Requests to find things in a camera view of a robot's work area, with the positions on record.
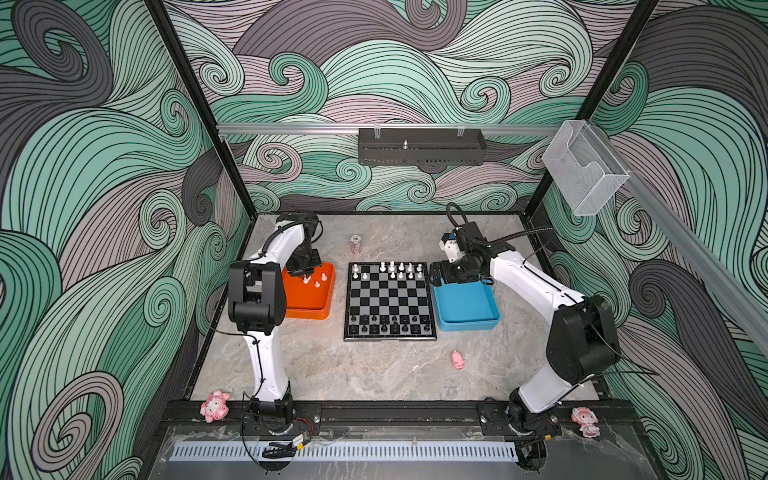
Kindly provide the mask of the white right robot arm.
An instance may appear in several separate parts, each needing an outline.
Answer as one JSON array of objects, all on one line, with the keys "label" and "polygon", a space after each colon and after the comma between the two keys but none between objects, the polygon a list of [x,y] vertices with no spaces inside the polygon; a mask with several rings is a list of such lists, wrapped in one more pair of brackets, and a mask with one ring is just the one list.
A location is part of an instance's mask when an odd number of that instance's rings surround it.
[{"label": "white right robot arm", "polygon": [[434,287],[491,280],[514,291],[548,326],[546,362],[509,397],[507,416],[517,428],[528,428],[579,384],[620,359],[614,316],[603,297],[565,286],[514,249],[492,254],[448,251],[446,256],[429,267]]}]

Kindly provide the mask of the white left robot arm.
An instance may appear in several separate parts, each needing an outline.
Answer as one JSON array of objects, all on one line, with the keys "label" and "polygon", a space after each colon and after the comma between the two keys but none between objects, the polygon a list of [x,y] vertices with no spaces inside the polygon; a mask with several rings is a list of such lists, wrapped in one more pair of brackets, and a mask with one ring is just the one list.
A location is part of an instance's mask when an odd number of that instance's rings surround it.
[{"label": "white left robot arm", "polygon": [[290,381],[285,373],[280,326],[287,316],[282,274],[308,276],[321,266],[313,213],[280,215],[257,253],[229,267],[228,317],[247,342],[254,378],[249,396],[255,416],[289,424],[294,419]]}]

